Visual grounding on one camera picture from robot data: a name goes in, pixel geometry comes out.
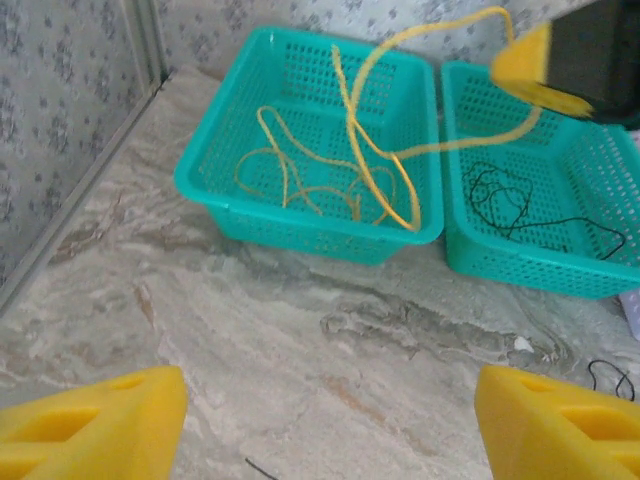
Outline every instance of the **black wire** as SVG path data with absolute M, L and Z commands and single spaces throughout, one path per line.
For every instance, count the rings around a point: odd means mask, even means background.
M 480 170 L 480 173 L 474 179 L 472 179 L 472 173 L 477 172 L 478 170 Z M 504 185 L 504 183 L 493 179 L 490 179 L 489 181 L 485 180 L 486 176 L 492 174 L 500 174 L 503 178 L 509 180 L 509 183 L 521 185 L 526 184 L 526 187 L 520 188 L 517 186 Z M 509 172 L 508 170 L 500 168 L 496 165 L 492 165 L 491 163 L 485 161 L 473 163 L 469 167 L 469 170 L 467 170 L 467 172 L 463 174 L 462 178 L 463 180 L 467 179 L 471 185 L 469 194 L 467 196 L 467 201 L 473 209 L 473 212 L 483 222 L 485 222 L 490 227 L 493 227 L 500 235 L 509 240 L 517 241 L 512 238 L 513 233 L 525 230 L 527 228 L 548 227 L 554 225 L 562 225 L 568 222 L 581 221 L 586 222 L 587 224 L 600 230 L 616 235 L 619 238 L 618 244 L 611 251 L 607 252 L 603 256 L 596 257 L 598 260 L 607 260 L 611 258 L 618 252 L 618 250 L 624 247 L 626 243 L 627 239 L 624 233 L 620 232 L 619 230 L 615 230 L 602 225 L 587 217 L 570 217 L 548 222 L 520 223 L 525 217 L 527 217 L 527 215 L 529 215 L 529 207 L 531 205 L 534 189 L 533 181 L 530 178 L 516 175 L 515 173 Z M 486 191 L 482 191 L 483 195 L 480 198 L 476 198 L 478 196 L 477 189 L 479 188 L 486 189 Z M 504 194 L 509 204 L 517 211 L 517 215 L 515 216 L 514 220 L 505 225 L 499 224 L 496 220 L 496 209 L 494 208 L 495 205 L 493 202 L 494 197 L 500 193 Z M 516 201 L 516 199 L 512 195 L 517 195 L 521 199 L 521 201 Z M 482 204 L 488 205 L 488 213 L 485 213 L 481 210 L 480 206 Z
M 623 372 L 622 369 L 620 369 L 620 367 L 618 367 L 617 365 L 614 365 L 613 363 L 607 360 L 602 360 L 602 359 L 591 360 L 589 362 L 589 365 L 587 366 L 587 370 L 589 370 L 589 373 L 591 374 L 591 378 L 593 379 L 593 390 L 596 390 L 598 387 L 598 380 L 596 379 L 596 375 L 593 373 L 593 366 L 596 363 L 604 363 L 605 365 L 608 365 L 609 367 L 613 368 L 617 373 L 621 375 L 620 380 L 616 384 L 616 390 L 615 390 L 616 397 L 626 398 L 620 394 L 620 387 L 626 381 L 627 385 L 629 385 L 629 390 L 631 391 L 631 398 L 629 398 L 628 400 L 633 402 L 636 399 L 636 389 L 635 389 L 635 386 L 633 385 L 633 382 L 629 378 L 629 374 Z
M 245 462 L 247 462 L 249 464 L 249 466 L 251 468 L 253 468 L 254 470 L 260 472 L 262 475 L 264 475 L 265 477 L 267 477 L 269 480 L 278 480 L 277 477 L 274 477 L 273 475 L 271 475 L 270 473 L 265 472 L 264 470 L 262 470 L 259 466 L 257 466 L 255 463 L 253 463 L 251 460 L 249 460 L 248 458 L 244 459 Z

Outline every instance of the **marble surface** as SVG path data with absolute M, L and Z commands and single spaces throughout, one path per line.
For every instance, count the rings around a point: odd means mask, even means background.
M 441 242 L 369 268 L 224 238 L 172 181 L 217 85 L 192 68 L 165 84 L 3 319 L 0 406 L 171 363 L 190 396 L 175 478 L 263 479 L 249 457 L 280 480 L 489 479 L 483 364 L 640 376 L 618 304 L 459 276 Z

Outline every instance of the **yellow rope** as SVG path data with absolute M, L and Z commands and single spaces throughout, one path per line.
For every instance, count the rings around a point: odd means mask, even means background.
M 371 69 L 374 67 L 374 65 L 380 60 L 380 58 L 390 49 L 396 47 L 397 45 L 399 45 L 400 43 L 419 36 L 419 35 L 425 35 L 427 33 L 431 33 L 431 32 L 435 32 L 435 31 L 439 31 L 439 30 L 448 30 L 448 29 L 452 29 L 452 28 L 459 28 L 465 25 L 468 25 L 470 23 L 474 23 L 477 22 L 479 20 L 482 20 L 488 16 L 492 16 L 492 15 L 501 15 L 502 17 L 504 17 L 505 19 L 505 25 L 506 25 L 506 32 L 507 32 L 507 41 L 509 44 L 513 43 L 514 41 L 514 33 L 513 33 L 513 24 L 511 21 L 511 16 L 509 15 L 509 12 L 502 8 L 502 7 L 488 7 L 485 8 L 483 10 L 480 10 L 479 12 L 476 12 L 474 14 L 471 15 L 467 15 L 466 17 L 463 17 L 459 20 L 455 20 L 452 22 L 442 22 L 442 23 L 435 23 L 435 24 L 426 24 L 426 25 L 420 25 L 420 26 L 416 26 L 416 27 L 411 27 L 408 28 L 407 30 L 404 30 L 403 32 L 400 32 L 396 35 L 394 35 L 393 37 L 389 38 L 388 40 L 385 40 L 384 42 L 382 42 L 378 47 L 376 47 L 370 54 L 369 56 L 366 58 L 365 62 L 363 63 L 363 65 L 360 67 L 356 78 L 354 80 L 353 83 L 353 88 L 352 88 L 352 92 L 351 95 L 349 95 L 348 92 L 348 88 L 347 88 L 347 81 L 344 75 L 344 71 L 342 69 L 342 65 L 340 62 L 340 51 L 338 49 L 338 47 L 336 47 L 335 45 L 332 46 L 331 49 L 331 54 L 332 54 L 332 60 L 333 60 L 333 64 L 334 64 L 334 68 L 336 71 L 336 76 L 338 78 L 338 83 L 340 86 L 340 93 L 342 96 L 342 101 L 344 103 L 345 109 L 346 109 L 346 132 L 347 132 L 347 136 L 349 137 L 349 142 L 351 144 L 351 148 L 353 150 L 353 154 L 356 158 L 357 161 L 357 165 L 348 162 L 348 161 L 344 161 L 344 160 L 337 160 L 337 159 L 330 159 L 330 158 L 325 158 L 325 157 L 321 157 L 320 155 L 317 155 L 316 153 L 314 153 L 313 151 L 311 151 L 310 149 L 308 149 L 307 147 L 305 147 L 302 143 L 300 143 L 294 136 L 293 134 L 290 132 L 290 130 L 288 129 L 286 123 L 284 122 L 284 120 L 282 119 L 282 117 L 279 115 L 279 113 L 270 106 L 262 106 L 258 109 L 258 111 L 256 112 L 256 115 L 258 117 L 258 122 L 260 123 L 260 126 L 262 127 L 262 130 L 264 131 L 265 135 L 267 136 L 269 143 L 271 144 L 271 148 L 261 148 L 261 149 L 257 149 L 257 150 L 253 150 L 249 153 L 247 153 L 246 155 L 244 155 L 240 161 L 238 162 L 238 165 L 236 166 L 236 171 L 234 173 L 234 177 L 236 182 L 238 182 L 238 184 L 247 192 L 252 192 L 252 193 L 257 193 L 260 194 L 260 192 L 257 192 L 254 189 L 251 189 L 249 187 L 247 187 L 246 185 L 243 185 L 239 179 L 238 179 L 238 170 L 240 168 L 240 165 L 242 165 L 242 163 L 244 163 L 244 161 L 246 161 L 247 158 L 249 158 L 250 156 L 257 154 L 257 153 L 270 153 L 270 154 L 274 154 L 278 157 L 279 163 L 280 163 L 280 168 L 282 169 L 282 174 L 283 174 L 283 198 L 282 198 L 282 206 L 286 207 L 288 205 L 288 203 L 297 197 L 302 197 L 303 200 L 319 215 L 322 215 L 322 210 L 311 201 L 311 199 L 309 198 L 309 193 L 311 192 L 315 192 L 315 191 L 327 191 L 333 194 L 336 194 L 338 196 L 341 196 L 345 202 L 347 203 L 347 205 L 349 205 L 349 207 L 352 210 L 352 219 L 359 221 L 360 217 L 361 217 L 361 212 L 360 212 L 360 197 L 358 196 L 355 200 L 352 199 L 350 197 L 350 193 L 351 190 L 353 189 L 353 187 L 357 184 L 357 182 L 362 181 L 364 182 L 364 184 L 369 188 L 369 190 L 371 191 L 371 193 L 374 195 L 374 197 L 376 198 L 376 200 L 378 201 L 378 203 L 382 206 L 383 208 L 383 214 L 382 216 L 377 219 L 374 224 L 379 224 L 380 222 L 382 222 L 382 220 L 384 220 L 386 218 L 386 216 L 390 216 L 391 218 L 393 218 L 398 224 L 400 224 L 402 227 L 408 229 L 408 230 L 412 230 L 412 231 L 418 231 L 420 230 L 421 227 L 421 211 L 420 211 L 420 199 L 416 193 L 415 187 L 413 185 L 413 183 L 411 182 L 411 179 L 408 175 L 408 173 L 406 172 L 406 170 L 404 169 L 403 165 L 402 165 L 402 160 L 406 160 L 407 158 L 411 158 L 414 156 L 418 156 L 418 155 L 423 155 L 425 153 L 433 153 L 433 152 L 442 152 L 442 151 L 449 151 L 449 150 L 454 150 L 454 149 L 463 149 L 463 148 L 470 148 L 470 147 L 479 147 L 479 146 L 488 146 L 488 145 L 498 145 L 501 143 L 506 143 L 506 142 L 510 142 L 510 141 L 514 141 L 517 140 L 519 138 L 521 138 L 522 136 L 526 135 L 528 132 L 530 132 L 536 125 L 536 123 L 538 122 L 542 109 L 539 107 L 534 107 L 531 110 L 531 113 L 529 114 L 529 116 L 527 117 L 527 119 L 522 122 L 519 126 L 517 126 L 516 128 L 512 129 L 511 131 L 505 132 L 505 133 L 501 133 L 498 135 L 493 135 L 493 136 L 489 136 L 489 137 L 477 137 L 477 138 L 467 138 L 467 139 L 462 139 L 462 140 L 454 140 L 454 141 L 448 141 L 448 142 L 442 142 L 442 143 L 437 143 L 437 144 L 429 144 L 429 145 L 417 145 L 402 151 L 398 151 L 398 152 L 386 152 L 381 150 L 376 144 L 375 142 L 371 139 L 371 137 L 367 134 L 367 132 L 365 131 L 365 129 L 362 127 L 362 125 L 360 124 L 360 122 L 357 120 L 356 118 L 356 112 L 357 112 L 357 108 L 358 108 L 358 102 L 360 101 L 360 96 L 362 94 L 362 90 L 364 88 L 364 85 L 366 83 L 367 77 L 369 75 L 369 72 L 371 71 Z M 266 122 L 264 121 L 264 119 L 262 118 L 262 112 L 264 110 L 269 110 L 271 111 L 274 116 L 276 117 L 276 121 L 278 122 L 278 124 L 280 125 L 280 127 L 283 129 L 285 135 L 287 136 L 287 138 L 293 143 L 293 145 L 300 150 L 301 152 L 303 152 L 305 155 L 307 155 L 308 157 L 310 157 L 311 159 L 318 161 L 318 162 L 322 162 L 322 163 L 326 163 L 329 165 L 334 165 L 337 167 L 345 167 L 345 168 L 349 168 L 351 170 L 353 170 L 356 174 L 357 174 L 357 178 L 354 180 L 354 182 L 351 184 L 351 186 L 349 187 L 349 189 L 347 190 L 347 193 L 343 193 L 340 192 L 339 190 L 333 188 L 333 187 L 329 187 L 329 186 L 316 186 L 316 187 L 307 187 L 304 188 L 302 185 L 302 181 L 300 180 L 300 176 L 298 174 L 298 171 L 294 165 L 294 163 L 291 161 L 291 159 L 280 149 L 280 147 L 278 146 L 278 143 L 276 142 L 275 138 L 273 137 L 269 127 L 267 126 Z M 389 174 L 389 176 L 392 179 L 392 203 L 395 203 L 395 195 L 396 195 L 396 185 L 395 185 L 395 177 L 393 176 L 393 174 L 388 170 L 385 169 L 384 167 L 375 167 L 370 169 L 369 166 L 367 165 L 366 160 L 364 159 L 364 156 L 362 154 L 362 150 L 360 149 L 360 145 L 358 143 L 358 138 L 356 135 L 356 132 L 358 132 L 363 138 L 364 140 L 367 142 L 367 144 L 371 147 L 371 149 L 379 156 L 381 156 L 382 158 L 391 160 L 395 167 L 398 169 L 398 171 L 400 172 L 400 175 L 402 176 L 402 179 L 404 181 L 404 183 L 407 186 L 407 189 L 409 191 L 409 198 L 410 198 L 410 204 L 411 204 L 411 221 L 407 222 L 405 219 L 403 219 L 392 207 L 391 204 L 389 204 L 389 201 L 387 199 L 387 196 L 384 194 L 384 192 L 382 192 L 379 188 L 378 185 L 376 184 L 373 176 L 371 175 L 371 173 L 373 171 L 376 170 L 382 170 L 385 171 L 386 173 Z M 293 176 L 294 176 L 294 180 L 296 182 L 296 186 L 298 187 L 298 192 L 294 193 L 293 195 L 289 196 L 288 195 L 288 168 L 291 168 Z

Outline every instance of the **wall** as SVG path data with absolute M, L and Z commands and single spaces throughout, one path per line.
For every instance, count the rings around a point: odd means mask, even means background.
M 119 0 L 0 0 L 0 287 L 140 97 Z
M 165 59 L 170 69 L 196 63 L 224 72 L 248 33 L 265 23 L 291 25 L 369 41 L 409 26 L 453 20 L 490 5 L 505 6 L 516 30 L 576 8 L 586 0 L 155 0 Z M 486 63 L 503 46 L 501 20 L 437 33 L 406 48 L 432 61 Z

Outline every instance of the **plastic basket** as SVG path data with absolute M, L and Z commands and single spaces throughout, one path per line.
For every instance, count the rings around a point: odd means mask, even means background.
M 328 255 L 365 264 L 386 260 L 407 244 L 434 240 L 444 214 L 439 155 L 405 161 L 421 201 L 422 229 L 411 232 L 388 218 L 380 225 L 379 206 L 359 183 L 361 221 L 339 196 L 327 191 L 310 194 L 323 210 L 320 216 L 298 197 L 282 208 L 283 175 L 274 155 L 250 157 L 239 172 L 241 181 L 264 193 L 247 193 L 234 180 L 238 160 L 269 143 L 256 120 L 262 105 L 273 106 L 292 133 L 315 153 L 355 164 L 345 132 L 345 109 L 331 60 L 331 46 L 341 50 L 349 88 L 372 46 L 330 36 L 260 28 L 254 31 L 225 77 L 211 106 L 184 152 L 175 172 L 182 194 L 208 207 L 229 237 L 273 247 Z M 372 69 L 358 106 L 358 119 L 383 150 L 402 150 L 438 141 L 434 79 L 422 59 L 392 52 Z M 356 178 L 352 170 L 314 161 L 285 137 L 272 114 L 265 113 L 281 148 L 295 162 L 305 187 L 331 186 L 346 191 Z M 371 167 L 392 162 L 378 157 L 364 141 Z M 410 218 L 407 188 L 396 177 L 395 209 Z M 374 178 L 391 198 L 392 181 L 377 171 Z M 298 189 L 292 178 L 290 193 Z
M 504 132 L 529 114 L 485 67 L 450 63 L 442 77 L 447 139 Z M 622 128 L 545 112 L 518 141 L 447 154 L 444 184 L 454 270 L 587 298 L 640 285 L 640 157 Z

